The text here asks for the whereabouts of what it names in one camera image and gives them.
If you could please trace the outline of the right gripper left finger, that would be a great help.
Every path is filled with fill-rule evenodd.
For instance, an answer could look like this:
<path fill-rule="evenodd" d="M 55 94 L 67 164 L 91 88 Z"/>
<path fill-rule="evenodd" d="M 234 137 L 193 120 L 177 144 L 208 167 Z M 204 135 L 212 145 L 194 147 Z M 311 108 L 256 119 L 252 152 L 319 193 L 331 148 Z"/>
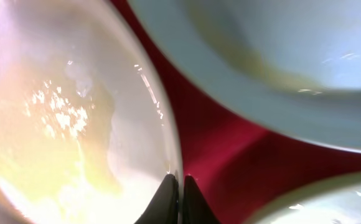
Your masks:
<path fill-rule="evenodd" d="M 174 175 L 167 174 L 135 224 L 177 224 L 178 200 L 178 181 Z"/>

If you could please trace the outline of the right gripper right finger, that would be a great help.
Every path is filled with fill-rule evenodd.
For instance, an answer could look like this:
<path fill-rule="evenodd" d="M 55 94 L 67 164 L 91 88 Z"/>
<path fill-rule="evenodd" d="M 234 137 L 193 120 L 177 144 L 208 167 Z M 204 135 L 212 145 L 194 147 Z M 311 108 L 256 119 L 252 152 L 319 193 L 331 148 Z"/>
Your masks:
<path fill-rule="evenodd" d="M 185 176 L 184 180 L 182 223 L 220 224 L 191 175 Z"/>

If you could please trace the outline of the white plate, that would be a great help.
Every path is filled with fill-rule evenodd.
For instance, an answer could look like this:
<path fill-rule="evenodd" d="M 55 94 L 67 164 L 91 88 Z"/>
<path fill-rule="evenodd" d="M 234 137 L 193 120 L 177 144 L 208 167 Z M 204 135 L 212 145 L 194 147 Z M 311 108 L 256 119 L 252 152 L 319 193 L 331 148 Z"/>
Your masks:
<path fill-rule="evenodd" d="M 0 0 L 0 223 L 136 223 L 170 177 L 169 100 L 113 5 Z"/>

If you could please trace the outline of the light blue plate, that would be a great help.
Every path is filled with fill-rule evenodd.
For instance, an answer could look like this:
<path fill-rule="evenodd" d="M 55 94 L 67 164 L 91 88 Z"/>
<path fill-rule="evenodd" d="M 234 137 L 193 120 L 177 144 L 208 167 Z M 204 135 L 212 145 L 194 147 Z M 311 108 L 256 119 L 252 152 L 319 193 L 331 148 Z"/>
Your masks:
<path fill-rule="evenodd" d="M 361 0 L 131 1 L 166 58 L 272 131 L 361 153 Z"/>

